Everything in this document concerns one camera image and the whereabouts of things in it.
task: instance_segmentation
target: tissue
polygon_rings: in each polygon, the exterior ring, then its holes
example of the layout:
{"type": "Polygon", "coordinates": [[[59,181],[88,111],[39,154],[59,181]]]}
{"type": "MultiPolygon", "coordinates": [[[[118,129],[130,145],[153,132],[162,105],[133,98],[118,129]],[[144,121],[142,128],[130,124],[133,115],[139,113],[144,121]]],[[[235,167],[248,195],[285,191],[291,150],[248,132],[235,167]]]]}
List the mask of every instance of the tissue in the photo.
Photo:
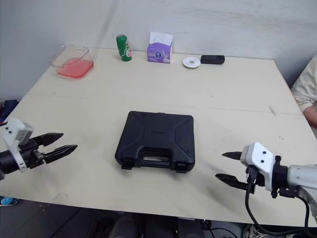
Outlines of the tissue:
{"type": "Polygon", "coordinates": [[[148,61],[170,63],[173,36],[167,33],[151,32],[147,49],[148,61]]]}

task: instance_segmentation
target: beige sleeve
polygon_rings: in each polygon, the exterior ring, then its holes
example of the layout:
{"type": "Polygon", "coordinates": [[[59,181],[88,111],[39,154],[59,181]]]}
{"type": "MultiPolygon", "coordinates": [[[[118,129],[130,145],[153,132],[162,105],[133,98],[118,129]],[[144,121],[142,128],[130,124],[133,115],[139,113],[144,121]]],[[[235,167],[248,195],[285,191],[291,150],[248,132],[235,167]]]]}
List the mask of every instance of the beige sleeve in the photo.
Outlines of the beige sleeve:
{"type": "Polygon", "coordinates": [[[291,89],[303,112],[317,101],[317,56],[314,56],[291,89]]]}

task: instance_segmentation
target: white table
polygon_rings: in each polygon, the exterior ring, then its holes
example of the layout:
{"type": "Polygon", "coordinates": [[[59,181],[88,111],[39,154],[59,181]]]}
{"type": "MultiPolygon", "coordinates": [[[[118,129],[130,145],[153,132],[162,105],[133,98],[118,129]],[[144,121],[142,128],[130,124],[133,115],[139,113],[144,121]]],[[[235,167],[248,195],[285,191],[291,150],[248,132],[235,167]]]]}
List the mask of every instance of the white table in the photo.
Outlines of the white table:
{"type": "MultiPolygon", "coordinates": [[[[60,78],[50,67],[10,115],[30,123],[34,136],[64,133],[42,151],[65,144],[78,148],[47,166],[7,175],[1,195],[250,223],[245,192],[214,176],[226,173],[245,181],[246,167],[222,153],[259,141],[281,155],[283,165],[316,161],[316,139],[272,60],[227,57],[223,65],[192,70],[181,63],[187,55],[174,54],[171,64],[163,64],[147,62],[145,52],[133,52],[130,62],[121,61],[117,50],[92,54],[95,66],[86,77],[60,78]],[[193,170],[122,170],[114,154],[129,111],[192,115],[193,170]]],[[[262,224],[304,224],[305,208],[298,199],[272,199],[270,192],[257,187],[250,204],[262,224]]]]}

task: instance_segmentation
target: black device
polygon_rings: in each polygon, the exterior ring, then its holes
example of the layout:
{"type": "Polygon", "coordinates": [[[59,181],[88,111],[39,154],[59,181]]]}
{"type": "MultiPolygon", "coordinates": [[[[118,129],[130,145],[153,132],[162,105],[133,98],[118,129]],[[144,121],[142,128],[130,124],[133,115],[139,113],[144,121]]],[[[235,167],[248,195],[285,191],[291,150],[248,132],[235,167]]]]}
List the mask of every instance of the black device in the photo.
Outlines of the black device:
{"type": "Polygon", "coordinates": [[[201,63],[208,63],[208,64],[223,64],[224,63],[224,56],[211,56],[211,55],[203,55],[200,58],[201,63]]]}
{"type": "Polygon", "coordinates": [[[195,165],[193,117],[129,112],[115,159],[126,170],[147,166],[190,171],[195,165]]]}

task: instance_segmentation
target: soda can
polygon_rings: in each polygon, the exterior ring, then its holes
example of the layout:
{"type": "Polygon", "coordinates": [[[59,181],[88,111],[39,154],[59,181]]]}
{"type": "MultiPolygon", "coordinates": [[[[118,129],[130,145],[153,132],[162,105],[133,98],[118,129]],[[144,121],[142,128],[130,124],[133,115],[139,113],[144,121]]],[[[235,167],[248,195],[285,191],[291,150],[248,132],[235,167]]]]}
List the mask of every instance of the soda can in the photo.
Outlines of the soda can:
{"type": "Polygon", "coordinates": [[[118,35],[116,37],[117,46],[119,50],[120,57],[123,61],[132,60],[130,44],[128,42],[128,38],[125,35],[118,35]]]}

